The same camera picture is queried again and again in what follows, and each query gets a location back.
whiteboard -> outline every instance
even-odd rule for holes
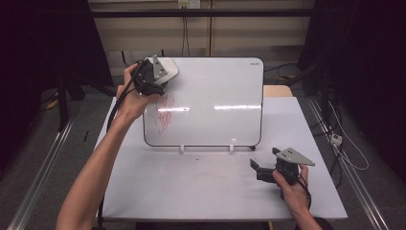
[[[144,112],[150,146],[255,146],[260,141],[263,61],[173,57],[179,73]]]

wrist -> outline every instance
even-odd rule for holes
[[[291,213],[291,215],[298,223],[300,229],[322,229],[307,208]]]
[[[132,119],[131,117],[128,116],[116,116],[111,123],[111,127],[117,127],[119,129],[128,129],[131,127],[132,123],[135,121],[135,119]]]

gray floor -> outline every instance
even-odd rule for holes
[[[281,68],[279,72],[280,76],[296,74],[292,68],[288,70]],[[266,72],[265,83],[283,83],[284,80],[277,79],[277,75],[276,70]],[[95,90],[86,88],[85,91],[87,94],[83,102],[69,102],[69,111],[72,114],[78,109],[78,116],[59,153],[51,176],[46,181],[33,212],[26,223],[26,229],[53,229],[55,227],[60,205],[96,144],[111,99]],[[301,84],[294,85],[292,92],[298,98],[308,124],[310,126],[316,124],[317,120],[310,109],[308,98],[304,96]],[[372,199],[376,202],[389,229],[404,229],[406,223],[404,218],[406,185],[382,162],[374,146],[368,140],[362,138],[359,127],[344,106],[341,106],[341,110],[344,115],[343,126],[345,131],[366,154],[370,162],[368,170],[358,171],[359,176],[370,192]],[[6,229],[9,226],[18,206],[30,189],[32,181],[56,139],[57,128],[57,107],[38,112],[29,131],[29,136],[21,146],[21,151],[0,180],[0,229]],[[313,132],[318,133],[321,130],[316,128]],[[321,135],[315,137],[315,140],[329,168],[334,157],[327,139]],[[344,140],[344,148],[353,164],[359,166],[365,164],[362,157],[347,139]],[[334,180],[338,178],[338,172],[336,169],[333,175]],[[374,229],[364,207],[344,174],[342,183],[337,190],[349,218],[333,221],[331,224],[334,228]],[[274,229],[281,230],[293,229],[295,225],[293,221],[274,222],[273,224]],[[106,224],[108,229],[131,229],[133,226],[133,223],[113,222]]]

whiteboard frame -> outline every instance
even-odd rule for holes
[[[188,60],[191,59],[206,59],[206,60],[214,60],[214,59],[228,59],[228,60],[235,60],[236,62],[245,60],[245,59],[255,59],[257,61],[260,62],[261,65],[261,76],[260,76],[260,87],[258,88],[258,91],[260,91],[260,115],[259,115],[259,135],[258,135],[258,140],[256,139],[255,142],[253,142],[252,144],[250,143],[249,145],[242,145],[239,143],[232,143],[230,142],[229,144],[220,144],[220,145],[207,145],[207,144],[185,144],[185,143],[175,143],[175,144],[169,144],[169,145],[156,145],[156,144],[151,144],[147,141],[147,130],[146,130],[146,116],[147,115],[147,108],[145,110],[145,112],[143,113],[143,128],[144,128],[144,140],[147,143],[147,145],[151,146],[151,147],[155,147],[155,148],[160,148],[160,147],[254,147],[256,145],[258,145],[260,143],[261,140],[261,135],[262,135],[262,110],[263,110],[263,75],[264,75],[264,62],[261,58],[259,57],[173,57],[173,61],[175,62],[175,64],[177,65],[177,59],[179,58],[187,58]],[[182,66],[178,66],[179,68],[179,73],[182,73]]]

hand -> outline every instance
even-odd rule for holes
[[[300,165],[301,168],[301,178],[300,180],[305,185],[307,184],[308,168],[306,165]],[[308,197],[306,191],[296,183],[290,186],[284,177],[277,171],[273,171],[273,176],[278,183],[278,187],[282,188],[284,201],[289,208],[290,214],[293,218],[302,212],[308,212],[307,202]]]
[[[119,85],[116,95],[117,99],[120,98],[120,96],[124,93],[123,91],[125,87],[131,80],[131,72],[137,67],[137,65],[138,64],[133,64],[124,69],[124,85]],[[127,92],[128,94],[125,96],[124,101],[120,105],[120,108],[117,112],[116,119],[123,118],[126,122],[129,122],[131,124],[137,118],[139,118],[141,114],[143,114],[146,106],[149,103],[160,98],[160,95],[158,94],[153,94],[146,97],[140,95],[135,90],[134,83],[131,83],[131,85],[127,89]]]

